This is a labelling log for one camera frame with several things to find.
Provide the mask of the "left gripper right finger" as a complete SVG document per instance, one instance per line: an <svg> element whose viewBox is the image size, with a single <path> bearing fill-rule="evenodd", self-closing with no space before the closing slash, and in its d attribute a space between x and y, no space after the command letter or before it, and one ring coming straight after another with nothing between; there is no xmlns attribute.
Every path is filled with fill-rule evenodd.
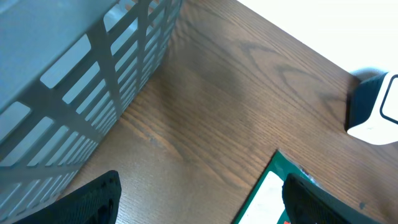
<svg viewBox="0 0 398 224"><path fill-rule="evenodd" d="M378 224L298 174L287 175L282 199L292 224Z"/></svg>

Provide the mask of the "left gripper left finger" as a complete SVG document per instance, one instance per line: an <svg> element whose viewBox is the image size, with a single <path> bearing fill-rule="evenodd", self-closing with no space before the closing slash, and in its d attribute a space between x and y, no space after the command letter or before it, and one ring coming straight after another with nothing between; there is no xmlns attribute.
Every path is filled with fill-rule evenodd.
<svg viewBox="0 0 398 224"><path fill-rule="evenodd" d="M17 224L115 224L121 198L119 173L110 170Z"/></svg>

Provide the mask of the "green white pouch packet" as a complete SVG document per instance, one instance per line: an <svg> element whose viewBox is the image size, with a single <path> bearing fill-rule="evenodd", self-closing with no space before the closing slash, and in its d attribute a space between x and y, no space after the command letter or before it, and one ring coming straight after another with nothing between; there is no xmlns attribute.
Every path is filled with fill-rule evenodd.
<svg viewBox="0 0 398 224"><path fill-rule="evenodd" d="M290 222L282 199L282 186L289 173L298 174L311 183L318 184L301 166L293 163L280 150L277 150L236 214L233 223L284 224L284 221Z"/></svg>

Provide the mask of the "white barcode scanner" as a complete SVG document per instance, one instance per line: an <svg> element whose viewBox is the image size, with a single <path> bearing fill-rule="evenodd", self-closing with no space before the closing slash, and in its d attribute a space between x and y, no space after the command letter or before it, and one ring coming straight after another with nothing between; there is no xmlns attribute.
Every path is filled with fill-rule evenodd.
<svg viewBox="0 0 398 224"><path fill-rule="evenodd" d="M397 73L361 82L351 95L347 133L373 145L397 142Z"/></svg>

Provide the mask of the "grey plastic mesh basket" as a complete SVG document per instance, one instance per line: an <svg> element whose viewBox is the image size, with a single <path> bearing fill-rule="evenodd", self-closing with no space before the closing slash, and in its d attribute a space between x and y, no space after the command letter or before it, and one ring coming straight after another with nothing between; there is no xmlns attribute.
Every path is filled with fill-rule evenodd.
<svg viewBox="0 0 398 224"><path fill-rule="evenodd" d="M56 201L157 69L181 1L1 0L1 222Z"/></svg>

